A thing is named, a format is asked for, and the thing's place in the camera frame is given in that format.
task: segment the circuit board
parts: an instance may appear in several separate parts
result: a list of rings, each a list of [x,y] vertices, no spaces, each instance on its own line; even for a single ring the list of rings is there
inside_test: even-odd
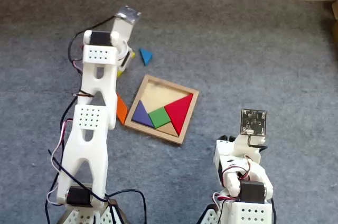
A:
[[[265,110],[242,109],[240,134],[265,136],[266,114]]]

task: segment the tangram puzzle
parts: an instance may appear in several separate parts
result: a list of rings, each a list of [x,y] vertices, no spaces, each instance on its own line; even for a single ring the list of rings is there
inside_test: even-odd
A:
[[[146,75],[125,126],[182,144],[199,92]]]

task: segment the gray carpet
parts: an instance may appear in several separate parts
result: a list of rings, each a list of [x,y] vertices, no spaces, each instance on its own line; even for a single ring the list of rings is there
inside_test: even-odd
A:
[[[54,176],[46,150],[55,146],[79,84],[67,61],[69,39],[124,4],[143,13],[130,45],[154,53],[147,67],[138,55],[118,79],[126,104],[146,73],[200,96],[182,146],[117,122],[108,137],[107,191],[142,190],[148,223],[196,223],[220,190],[216,138],[239,133],[241,108],[266,109],[262,165],[274,185],[278,223],[336,223],[333,16],[321,2],[286,0],[0,0],[0,222],[46,223]],[[142,223],[138,196],[117,199],[131,223]],[[50,208],[53,223],[63,211]]]

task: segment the purple triangle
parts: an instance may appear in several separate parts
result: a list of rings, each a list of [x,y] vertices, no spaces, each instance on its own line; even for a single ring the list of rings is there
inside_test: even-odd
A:
[[[141,101],[139,101],[136,106],[132,121],[154,128],[154,125]]]

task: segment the red triangle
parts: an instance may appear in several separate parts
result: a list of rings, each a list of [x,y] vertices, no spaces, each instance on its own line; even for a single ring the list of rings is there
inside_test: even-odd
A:
[[[190,102],[192,99],[192,94],[183,97],[177,101],[172,102],[171,104],[168,104],[164,106],[166,112],[168,113],[171,123],[173,123],[173,126],[179,135],[182,130],[182,126],[185,120],[186,113],[188,112]]]

